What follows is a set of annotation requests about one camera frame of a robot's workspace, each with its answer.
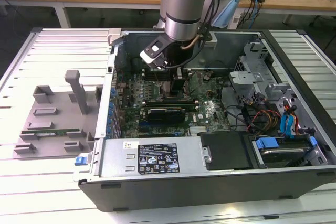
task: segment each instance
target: robotic arm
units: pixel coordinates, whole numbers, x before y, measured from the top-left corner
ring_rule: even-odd
[[[216,21],[219,20],[216,13],[220,13],[223,7],[216,8],[215,0],[161,1],[161,22],[159,23],[161,27],[164,26],[165,33],[149,44],[140,56],[152,68],[176,69],[195,58],[194,45],[200,40],[202,34],[207,32],[213,18]],[[238,2],[239,0],[235,1],[233,11]]]

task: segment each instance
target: floor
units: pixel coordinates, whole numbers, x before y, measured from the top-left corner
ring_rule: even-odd
[[[8,15],[0,16],[0,77],[19,51],[31,27],[59,27],[52,8],[16,7],[17,12],[10,6],[6,8]],[[145,10],[142,14],[138,10],[126,9],[69,8],[68,13],[73,28],[151,28],[159,20],[158,10]],[[252,29],[303,29],[322,49],[336,33],[336,19],[331,17],[319,18],[313,27],[309,26],[312,16],[293,16],[288,25],[282,23],[283,18],[283,15],[260,14]],[[328,47],[326,54],[336,60],[336,40]]]

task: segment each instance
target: metal slotted table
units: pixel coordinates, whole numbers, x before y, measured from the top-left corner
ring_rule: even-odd
[[[323,223],[336,219],[336,183],[323,185],[293,200],[100,212],[73,181],[73,158],[12,159],[13,147],[34,101],[31,94],[36,85],[48,84],[53,91],[70,91],[64,81],[68,69],[80,71],[85,90],[94,90],[103,83],[110,54],[107,32],[107,29],[32,32],[0,81],[0,223],[27,220],[34,223]],[[334,69],[323,65],[328,62],[327,57],[318,48],[309,46],[307,41],[311,41],[305,35],[295,31],[271,32],[333,117],[336,80]],[[295,41],[284,38],[295,38]],[[294,49],[307,54],[298,54]],[[281,68],[274,67],[286,81]],[[310,79],[312,75],[318,82]]]

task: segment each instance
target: gray plastic stand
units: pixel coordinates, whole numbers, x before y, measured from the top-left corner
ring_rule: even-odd
[[[93,149],[102,87],[86,92],[79,77],[78,70],[65,75],[73,93],[36,87],[13,158],[77,156]]]

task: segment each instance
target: motherboard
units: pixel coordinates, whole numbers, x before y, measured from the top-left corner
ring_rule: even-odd
[[[121,138],[196,136],[227,131],[230,125],[219,100],[220,78],[209,71],[191,72],[180,92],[170,83],[144,74],[118,74]]]

